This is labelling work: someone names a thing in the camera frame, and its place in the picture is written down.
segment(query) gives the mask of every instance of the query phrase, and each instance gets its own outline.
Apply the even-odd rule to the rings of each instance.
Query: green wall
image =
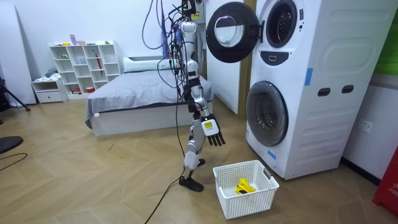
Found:
[[[374,73],[398,76],[398,13],[392,21]]]

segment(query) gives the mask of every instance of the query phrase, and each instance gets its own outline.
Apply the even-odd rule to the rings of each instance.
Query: door frame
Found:
[[[244,0],[254,12],[256,11],[256,0]],[[246,102],[250,90],[252,53],[241,61],[239,72],[239,96],[238,96],[238,119],[246,119]]]

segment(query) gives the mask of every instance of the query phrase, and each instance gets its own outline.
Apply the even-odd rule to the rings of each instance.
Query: wall outlet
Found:
[[[370,133],[372,131],[373,123],[369,121],[365,121],[364,119],[359,119],[358,129],[364,131],[366,133]]]

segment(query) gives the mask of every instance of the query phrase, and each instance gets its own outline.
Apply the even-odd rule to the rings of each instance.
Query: stacked washer dryer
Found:
[[[250,52],[246,139],[285,179],[336,168],[397,9],[396,0],[229,2],[212,15],[208,50]]]

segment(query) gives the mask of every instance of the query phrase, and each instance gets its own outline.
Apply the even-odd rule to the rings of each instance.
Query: drawer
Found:
[[[36,93],[37,98],[40,103],[51,103],[51,102],[60,102],[63,101],[61,97],[61,93],[59,91],[48,91],[42,93]]]

